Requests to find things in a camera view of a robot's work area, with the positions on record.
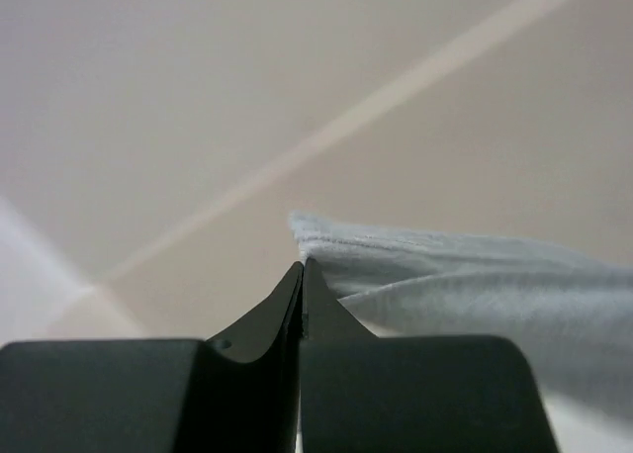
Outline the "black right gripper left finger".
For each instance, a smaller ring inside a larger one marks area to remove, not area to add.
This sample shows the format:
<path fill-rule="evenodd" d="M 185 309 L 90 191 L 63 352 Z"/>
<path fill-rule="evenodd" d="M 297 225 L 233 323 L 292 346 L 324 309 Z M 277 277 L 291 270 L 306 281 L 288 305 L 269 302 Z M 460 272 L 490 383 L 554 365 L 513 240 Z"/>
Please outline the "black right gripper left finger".
<path fill-rule="evenodd" d="M 303 267 L 210 339 L 13 342 L 5 452 L 292 452 Z"/>

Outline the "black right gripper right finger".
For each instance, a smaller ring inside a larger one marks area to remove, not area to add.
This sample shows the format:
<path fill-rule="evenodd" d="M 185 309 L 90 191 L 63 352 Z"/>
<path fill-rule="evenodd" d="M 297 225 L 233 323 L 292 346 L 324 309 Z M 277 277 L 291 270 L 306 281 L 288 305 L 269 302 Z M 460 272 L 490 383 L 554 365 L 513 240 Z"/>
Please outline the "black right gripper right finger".
<path fill-rule="evenodd" d="M 380 337 L 305 263 L 300 345 L 307 452 L 554 452 L 532 370 L 493 335 Z"/>

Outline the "grey tank top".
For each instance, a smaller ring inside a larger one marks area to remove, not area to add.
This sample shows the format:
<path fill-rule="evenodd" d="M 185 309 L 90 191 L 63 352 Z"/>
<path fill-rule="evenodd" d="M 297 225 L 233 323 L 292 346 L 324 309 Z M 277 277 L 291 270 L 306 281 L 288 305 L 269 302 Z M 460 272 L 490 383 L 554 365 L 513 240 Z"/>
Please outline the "grey tank top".
<path fill-rule="evenodd" d="M 632 272 L 535 240 L 332 222 L 294 213 L 304 258 L 355 316 L 407 335 L 486 333 L 549 391 L 632 415 Z"/>

